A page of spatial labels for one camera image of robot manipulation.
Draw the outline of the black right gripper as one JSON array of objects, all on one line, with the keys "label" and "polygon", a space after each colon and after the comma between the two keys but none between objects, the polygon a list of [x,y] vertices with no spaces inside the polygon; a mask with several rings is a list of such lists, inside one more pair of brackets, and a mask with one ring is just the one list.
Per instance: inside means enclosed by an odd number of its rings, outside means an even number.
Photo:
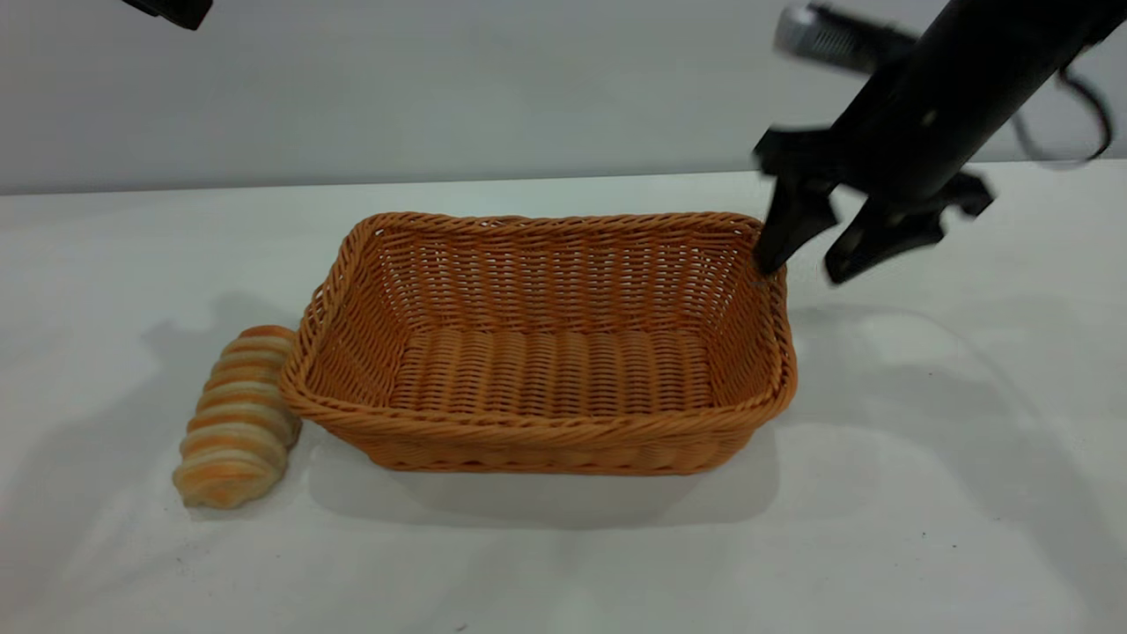
[{"label": "black right gripper", "polygon": [[[755,245],[760,273],[773,276],[798,249],[838,224],[829,200],[838,185],[870,198],[824,257],[834,285],[938,244],[946,236],[946,206],[970,217],[990,208],[990,185],[962,170],[966,160],[935,130],[935,109],[919,105],[924,93],[925,84],[909,77],[909,61],[894,60],[866,80],[827,128],[763,134],[755,157],[777,179]],[[925,208],[933,204],[938,208]]]}]

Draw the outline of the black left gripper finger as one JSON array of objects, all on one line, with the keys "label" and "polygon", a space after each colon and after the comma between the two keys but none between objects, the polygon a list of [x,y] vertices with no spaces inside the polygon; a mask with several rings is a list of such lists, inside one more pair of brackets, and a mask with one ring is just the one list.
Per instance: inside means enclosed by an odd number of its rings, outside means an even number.
[{"label": "black left gripper finger", "polygon": [[212,0],[124,0],[137,11],[162,18],[186,32],[197,32],[208,16]]}]

